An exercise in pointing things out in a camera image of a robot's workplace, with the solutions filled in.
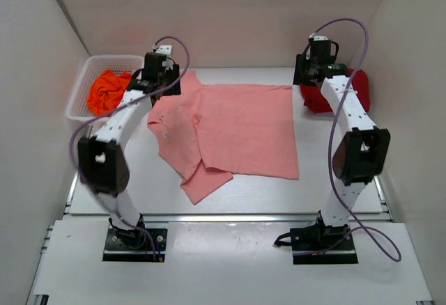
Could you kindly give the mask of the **pink t shirt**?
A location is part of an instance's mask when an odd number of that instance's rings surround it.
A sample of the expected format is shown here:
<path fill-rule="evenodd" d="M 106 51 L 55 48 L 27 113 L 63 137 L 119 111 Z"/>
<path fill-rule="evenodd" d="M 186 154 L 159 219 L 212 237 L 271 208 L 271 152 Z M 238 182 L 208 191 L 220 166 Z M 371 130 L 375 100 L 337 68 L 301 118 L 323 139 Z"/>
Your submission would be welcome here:
<path fill-rule="evenodd" d="M 188 72 L 180 87 L 155 103 L 147 126 L 192 204 L 235 174 L 299 178 L 291 86 L 205 85 Z"/>

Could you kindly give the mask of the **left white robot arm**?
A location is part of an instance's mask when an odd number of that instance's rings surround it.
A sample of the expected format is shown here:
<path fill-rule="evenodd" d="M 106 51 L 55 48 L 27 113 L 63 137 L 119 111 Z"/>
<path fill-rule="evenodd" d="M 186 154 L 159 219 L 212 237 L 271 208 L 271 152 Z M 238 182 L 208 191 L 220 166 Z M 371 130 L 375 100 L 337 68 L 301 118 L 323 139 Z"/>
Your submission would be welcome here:
<path fill-rule="evenodd" d="M 153 238 L 127 192 L 130 171 L 124 149 L 158 98 L 180 94 L 179 77 L 171 46 L 146 53 L 143 67 L 131 76 L 115 112 L 92 137 L 77 143 L 82 180 L 109 213 L 115 237 L 130 249 L 139 249 Z"/>

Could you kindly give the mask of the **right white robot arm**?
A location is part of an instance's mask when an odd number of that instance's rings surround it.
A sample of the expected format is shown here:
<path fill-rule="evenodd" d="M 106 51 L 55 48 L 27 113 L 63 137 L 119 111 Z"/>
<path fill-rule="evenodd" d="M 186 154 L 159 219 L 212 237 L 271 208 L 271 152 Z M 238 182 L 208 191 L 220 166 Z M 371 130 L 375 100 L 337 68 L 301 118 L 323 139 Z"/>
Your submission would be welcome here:
<path fill-rule="evenodd" d="M 383 170 L 390 144 L 389 131 L 378 128 L 368 117 L 348 68 L 336 62 L 338 52 L 336 42 L 311 36 L 296 59 L 294 84 L 319 89 L 335 115 L 332 131 L 341 133 L 339 145 L 328 151 L 332 193 L 327 206 L 318 212 L 314 224 L 292 228 L 274 242 L 275 247 L 291 247 L 300 256 L 354 252 L 349 226 L 352 209 Z"/>

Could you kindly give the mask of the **red folded t shirt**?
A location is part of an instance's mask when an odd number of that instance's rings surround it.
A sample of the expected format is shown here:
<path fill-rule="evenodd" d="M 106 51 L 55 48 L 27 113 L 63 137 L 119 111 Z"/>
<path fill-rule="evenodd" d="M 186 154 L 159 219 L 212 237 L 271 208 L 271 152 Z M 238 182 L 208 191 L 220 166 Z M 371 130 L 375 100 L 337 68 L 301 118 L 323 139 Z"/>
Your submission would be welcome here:
<path fill-rule="evenodd" d="M 363 70 L 359 70 L 352 82 L 354 91 L 366 112 L 369 112 L 371 101 L 369 94 L 369 79 Z M 304 100 L 304 105 L 315 114 L 332 112 L 328 101 L 321 95 L 315 86 L 300 85 L 300 92 Z"/>

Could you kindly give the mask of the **orange t shirt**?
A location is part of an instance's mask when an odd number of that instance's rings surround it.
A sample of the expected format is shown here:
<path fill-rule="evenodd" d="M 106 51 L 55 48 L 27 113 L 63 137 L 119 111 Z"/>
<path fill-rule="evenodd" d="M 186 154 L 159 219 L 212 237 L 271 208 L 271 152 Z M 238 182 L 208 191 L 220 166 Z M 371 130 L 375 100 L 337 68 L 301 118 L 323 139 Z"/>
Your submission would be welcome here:
<path fill-rule="evenodd" d="M 93 82 L 86 105 L 94 116 L 111 111 L 121 103 L 132 75 L 122 72 L 116 75 L 112 70 L 105 70 Z"/>

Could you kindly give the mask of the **white plastic basket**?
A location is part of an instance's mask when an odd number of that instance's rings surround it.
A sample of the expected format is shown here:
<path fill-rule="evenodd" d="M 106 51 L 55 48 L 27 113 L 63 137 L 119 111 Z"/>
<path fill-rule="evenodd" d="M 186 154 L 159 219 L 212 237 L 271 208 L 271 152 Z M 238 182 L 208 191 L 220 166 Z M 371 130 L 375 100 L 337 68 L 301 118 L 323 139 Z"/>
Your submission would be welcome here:
<path fill-rule="evenodd" d="M 123 72 L 133 73 L 144 64 L 143 56 L 112 54 L 95 55 L 88 58 L 77 78 L 72 90 L 66 117 L 74 123 L 83 123 L 92 119 L 93 114 L 87 107 L 87 98 L 93 82 L 106 70 L 111 70 L 115 75 Z"/>

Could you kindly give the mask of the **aluminium rail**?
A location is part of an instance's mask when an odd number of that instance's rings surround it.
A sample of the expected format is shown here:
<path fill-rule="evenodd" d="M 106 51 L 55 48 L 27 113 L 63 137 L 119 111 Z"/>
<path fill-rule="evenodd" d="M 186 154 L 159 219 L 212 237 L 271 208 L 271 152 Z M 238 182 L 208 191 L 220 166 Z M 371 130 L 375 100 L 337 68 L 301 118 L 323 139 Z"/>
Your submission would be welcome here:
<path fill-rule="evenodd" d="M 388 212 L 357 215 L 361 221 L 391 221 Z M 105 214 L 64 214 L 63 219 L 90 218 L 106 219 Z M 300 222 L 313 221 L 315 214 L 145 214 L 144 220 L 155 222 Z"/>

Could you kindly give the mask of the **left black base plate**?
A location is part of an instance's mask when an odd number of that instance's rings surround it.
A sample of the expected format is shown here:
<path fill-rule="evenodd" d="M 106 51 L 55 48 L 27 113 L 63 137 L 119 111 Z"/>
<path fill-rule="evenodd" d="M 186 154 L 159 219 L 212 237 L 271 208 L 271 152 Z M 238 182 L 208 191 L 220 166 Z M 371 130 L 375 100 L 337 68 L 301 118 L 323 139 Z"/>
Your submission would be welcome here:
<path fill-rule="evenodd" d="M 102 252 L 105 262 L 163 263 L 166 256 L 168 230 L 147 228 L 153 239 L 151 245 L 146 234 L 129 230 L 127 233 L 109 228 Z"/>

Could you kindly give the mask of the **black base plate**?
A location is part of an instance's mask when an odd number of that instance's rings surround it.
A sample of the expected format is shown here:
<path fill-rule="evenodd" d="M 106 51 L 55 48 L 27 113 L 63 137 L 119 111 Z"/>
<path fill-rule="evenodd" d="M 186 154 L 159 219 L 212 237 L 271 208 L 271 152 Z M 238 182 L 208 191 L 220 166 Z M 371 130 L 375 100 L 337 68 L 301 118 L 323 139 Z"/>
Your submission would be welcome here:
<path fill-rule="evenodd" d="M 354 265 L 358 264 L 352 235 L 317 238 L 315 229 L 291 228 L 291 248 L 294 265 Z"/>
<path fill-rule="evenodd" d="M 109 228 L 102 252 L 105 262 L 163 263 L 166 256 L 168 230 L 147 228 L 153 239 L 151 245 L 146 234 L 129 230 L 127 233 Z"/>

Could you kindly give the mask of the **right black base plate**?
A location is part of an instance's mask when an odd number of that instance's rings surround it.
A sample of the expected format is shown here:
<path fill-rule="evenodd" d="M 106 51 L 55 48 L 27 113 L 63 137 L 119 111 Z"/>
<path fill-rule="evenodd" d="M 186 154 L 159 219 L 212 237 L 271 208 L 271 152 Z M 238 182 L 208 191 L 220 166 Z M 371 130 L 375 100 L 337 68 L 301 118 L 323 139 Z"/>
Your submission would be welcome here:
<path fill-rule="evenodd" d="M 354 265 L 358 264 L 352 235 L 317 238 L 315 229 L 291 228 L 291 248 L 294 265 Z"/>

